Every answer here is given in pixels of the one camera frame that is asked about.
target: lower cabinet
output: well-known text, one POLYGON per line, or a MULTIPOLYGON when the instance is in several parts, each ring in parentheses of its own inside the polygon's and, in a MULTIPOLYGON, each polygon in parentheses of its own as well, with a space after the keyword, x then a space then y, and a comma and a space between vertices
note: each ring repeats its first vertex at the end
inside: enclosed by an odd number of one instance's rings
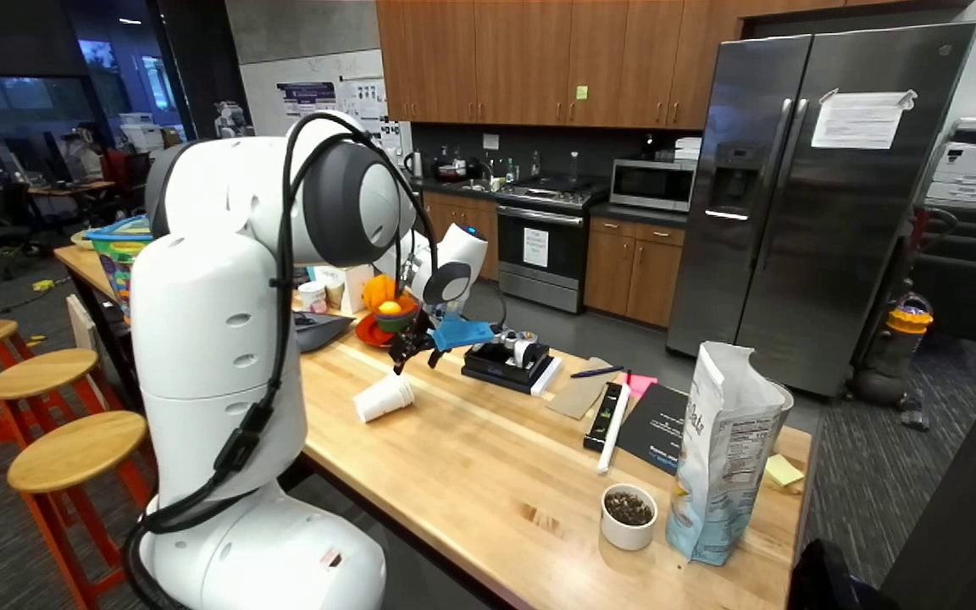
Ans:
POLYGON ((447 235, 450 225, 471 227, 482 240, 487 240, 482 278, 500 278, 500 219, 496 204, 460 193, 423 193, 423 209, 434 231, 434 240, 447 235))
POLYGON ((680 256, 680 227, 593 217, 584 306, 666 329, 680 256))

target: floor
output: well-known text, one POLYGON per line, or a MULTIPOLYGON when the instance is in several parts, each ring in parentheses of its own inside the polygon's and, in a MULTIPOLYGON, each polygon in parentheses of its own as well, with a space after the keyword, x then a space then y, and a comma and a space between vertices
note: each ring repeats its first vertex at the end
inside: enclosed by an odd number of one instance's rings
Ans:
MULTIPOLYGON (((34 261, 12 283, 0 283, 0 314, 22 321, 38 348, 71 346, 64 296, 71 291, 53 261, 34 261)), ((675 391, 688 391, 692 363, 666 356, 666 331, 608 318, 555 314, 540 306, 500 300, 482 286, 467 306, 476 318, 503 318, 513 329, 532 329, 549 346, 605 356, 610 363, 651 374, 675 391)), ((938 485, 950 458, 976 417, 976 346, 927 348, 914 360, 914 383, 927 398, 928 432, 907 432, 896 409, 861 402, 822 402, 797 398, 793 427, 814 432, 814 494, 806 508, 806 540, 831 540, 844 549, 846 566, 866 583, 883 583, 914 517, 938 485)), ((297 500, 326 506, 366 528, 390 561, 390 587, 384 608, 493 608, 466 578, 441 566, 432 552, 390 528, 370 508, 347 500, 323 479, 296 488, 297 500)), ((132 517, 105 500, 118 524, 132 517)), ((0 608, 68 608, 68 592, 38 543, 23 506, 0 479, 0 608)), ((130 587, 114 590, 105 608, 139 608, 130 587)))

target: upper cabinet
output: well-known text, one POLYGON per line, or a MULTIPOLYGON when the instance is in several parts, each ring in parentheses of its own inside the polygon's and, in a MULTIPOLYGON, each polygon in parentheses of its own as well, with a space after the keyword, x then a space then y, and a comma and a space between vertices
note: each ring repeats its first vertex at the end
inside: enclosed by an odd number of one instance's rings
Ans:
POLYGON ((750 16, 866 5, 897 0, 376 0, 388 107, 405 123, 701 128, 718 43, 750 16))

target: refrigerator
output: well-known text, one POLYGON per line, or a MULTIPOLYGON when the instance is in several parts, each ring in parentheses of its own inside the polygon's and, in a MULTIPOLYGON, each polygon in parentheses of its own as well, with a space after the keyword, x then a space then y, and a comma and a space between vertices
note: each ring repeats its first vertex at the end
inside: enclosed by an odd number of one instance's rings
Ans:
POLYGON ((727 42, 667 348, 842 398, 976 24, 727 42))

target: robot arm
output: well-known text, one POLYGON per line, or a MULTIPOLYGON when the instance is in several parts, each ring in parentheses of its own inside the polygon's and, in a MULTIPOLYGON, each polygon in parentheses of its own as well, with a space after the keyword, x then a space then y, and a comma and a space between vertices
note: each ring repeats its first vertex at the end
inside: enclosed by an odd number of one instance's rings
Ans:
POLYGON ((314 117, 287 139, 189 145, 148 193, 161 236, 132 266, 130 314, 161 494, 126 543, 137 592, 154 608, 379 605, 379 546, 275 479, 304 440, 292 266, 379 261, 415 227, 410 190, 350 118, 314 117))

